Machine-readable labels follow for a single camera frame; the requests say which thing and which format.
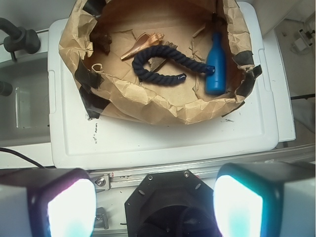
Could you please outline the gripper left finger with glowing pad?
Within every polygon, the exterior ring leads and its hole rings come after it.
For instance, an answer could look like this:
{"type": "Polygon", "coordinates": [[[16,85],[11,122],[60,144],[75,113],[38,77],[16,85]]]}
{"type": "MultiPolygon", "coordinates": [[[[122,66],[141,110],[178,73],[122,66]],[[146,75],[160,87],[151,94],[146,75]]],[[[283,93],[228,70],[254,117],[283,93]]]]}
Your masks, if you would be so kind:
{"type": "Polygon", "coordinates": [[[0,171],[2,237],[90,237],[96,191],[80,168],[0,171]]]}

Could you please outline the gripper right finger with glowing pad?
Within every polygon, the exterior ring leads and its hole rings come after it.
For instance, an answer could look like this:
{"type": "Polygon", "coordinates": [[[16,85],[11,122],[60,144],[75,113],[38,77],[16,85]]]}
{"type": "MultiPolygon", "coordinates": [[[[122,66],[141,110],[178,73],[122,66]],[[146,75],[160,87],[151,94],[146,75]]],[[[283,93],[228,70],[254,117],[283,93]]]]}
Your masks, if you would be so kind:
{"type": "Polygon", "coordinates": [[[226,163],[214,185],[213,207],[225,237],[314,237],[316,166],[226,163]]]}

